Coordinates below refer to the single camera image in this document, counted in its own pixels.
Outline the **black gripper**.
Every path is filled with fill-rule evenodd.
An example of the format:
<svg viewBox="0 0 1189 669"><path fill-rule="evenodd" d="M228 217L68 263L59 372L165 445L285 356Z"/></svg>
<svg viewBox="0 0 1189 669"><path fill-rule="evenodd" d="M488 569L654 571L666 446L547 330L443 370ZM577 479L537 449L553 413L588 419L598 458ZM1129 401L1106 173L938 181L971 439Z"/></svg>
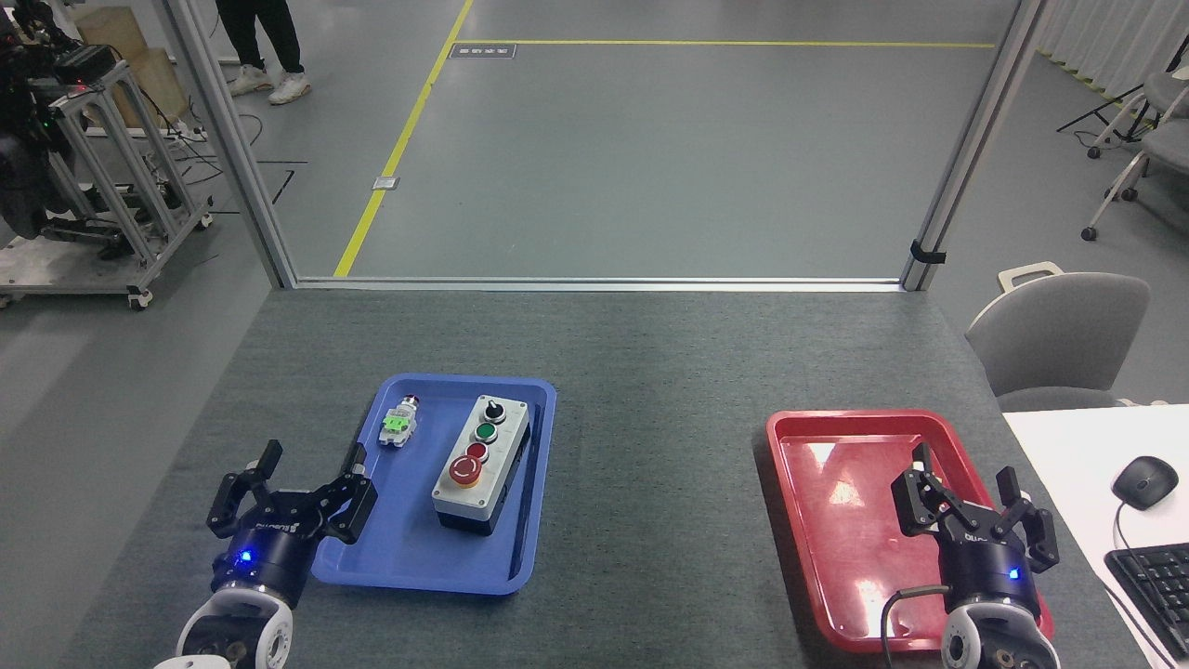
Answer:
<svg viewBox="0 0 1189 669"><path fill-rule="evenodd" d="M364 466L369 453L356 443L350 446L339 475L307 492L302 515L268 519L262 513L275 507L268 480L282 456L279 440L269 440L259 457L224 476L205 525L220 539L229 538L227 550L213 560L213 592L229 587L263 591L294 610L306 589L319 542L331 537L356 544L378 492ZM249 493L254 509L241 519L243 496Z"/></svg>
<svg viewBox="0 0 1189 669"><path fill-rule="evenodd" d="M946 613L967 604L1006 598L1032 616L1040 616L1032 572L1048 572L1059 563L1052 512L1028 500L1014 467L1004 467L995 475L1005 509L992 525L994 539L969 531L963 501L935 475L930 446L916 444L910 456L910 467L892 482L897 525L904 536L936 534L940 581L948 587L943 597ZM956 519L940 525L946 513ZM1018 538L1004 542L1015 525L1023 525L1025 549Z"/></svg>

